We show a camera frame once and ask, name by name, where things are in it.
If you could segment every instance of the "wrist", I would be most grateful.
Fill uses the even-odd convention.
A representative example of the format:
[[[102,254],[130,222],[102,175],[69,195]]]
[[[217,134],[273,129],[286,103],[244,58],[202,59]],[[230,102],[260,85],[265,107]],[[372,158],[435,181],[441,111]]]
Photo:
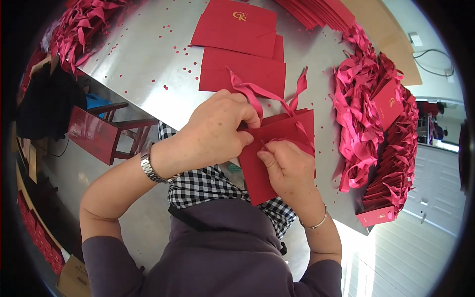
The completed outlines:
[[[297,207],[293,208],[297,217],[306,227],[319,224],[325,217],[325,204],[317,189],[303,197]]]
[[[189,153],[185,149],[178,135],[160,140],[152,145],[150,165],[164,179],[188,171],[192,168],[188,162]]]

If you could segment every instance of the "gray shirt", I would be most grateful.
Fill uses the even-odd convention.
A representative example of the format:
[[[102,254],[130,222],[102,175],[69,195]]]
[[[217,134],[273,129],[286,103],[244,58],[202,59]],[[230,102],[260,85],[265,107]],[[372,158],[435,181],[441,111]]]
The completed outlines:
[[[185,211],[237,232],[196,232],[172,217],[170,242],[145,277],[119,239],[89,238],[83,254],[93,296],[341,296],[342,267],[333,260],[312,264],[293,282],[272,223],[258,207],[218,199]]]

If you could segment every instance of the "stainless steel table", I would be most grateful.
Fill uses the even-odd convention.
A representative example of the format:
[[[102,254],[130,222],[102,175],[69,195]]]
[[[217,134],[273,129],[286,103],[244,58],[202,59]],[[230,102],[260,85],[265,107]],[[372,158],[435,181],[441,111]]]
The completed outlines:
[[[287,64],[285,98],[290,100],[297,79],[308,66],[308,88],[299,96],[298,108],[314,109],[315,185],[331,216],[363,233],[355,209],[364,190],[338,191],[335,177],[342,156],[338,152],[341,127],[329,93],[333,93],[333,66],[346,57],[339,44],[341,32],[328,27],[307,31],[292,15],[271,0],[249,0],[277,13],[277,33],[284,37]],[[112,26],[105,45],[80,68],[145,112],[180,130],[191,113],[212,92],[198,91],[203,48],[188,47],[205,0],[148,1],[122,24]],[[261,99],[264,117],[284,110],[276,101]]]

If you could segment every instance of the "gold logo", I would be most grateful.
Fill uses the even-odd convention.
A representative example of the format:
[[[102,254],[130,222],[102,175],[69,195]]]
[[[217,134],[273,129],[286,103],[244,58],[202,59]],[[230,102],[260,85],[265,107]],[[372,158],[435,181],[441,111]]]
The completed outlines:
[[[247,13],[236,11],[233,13],[233,17],[237,18],[238,20],[246,21]]]

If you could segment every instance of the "silver watch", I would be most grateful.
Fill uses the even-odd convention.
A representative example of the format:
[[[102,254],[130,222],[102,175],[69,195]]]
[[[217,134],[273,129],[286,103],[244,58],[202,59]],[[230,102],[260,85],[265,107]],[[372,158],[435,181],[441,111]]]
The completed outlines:
[[[176,180],[181,173],[175,174],[171,178],[164,179],[160,177],[155,170],[153,170],[152,166],[150,165],[150,150],[152,149],[153,141],[150,140],[147,142],[146,145],[143,146],[142,151],[140,152],[140,165],[142,166],[143,172],[150,178],[152,181],[159,183],[159,182],[166,182],[170,183]]]

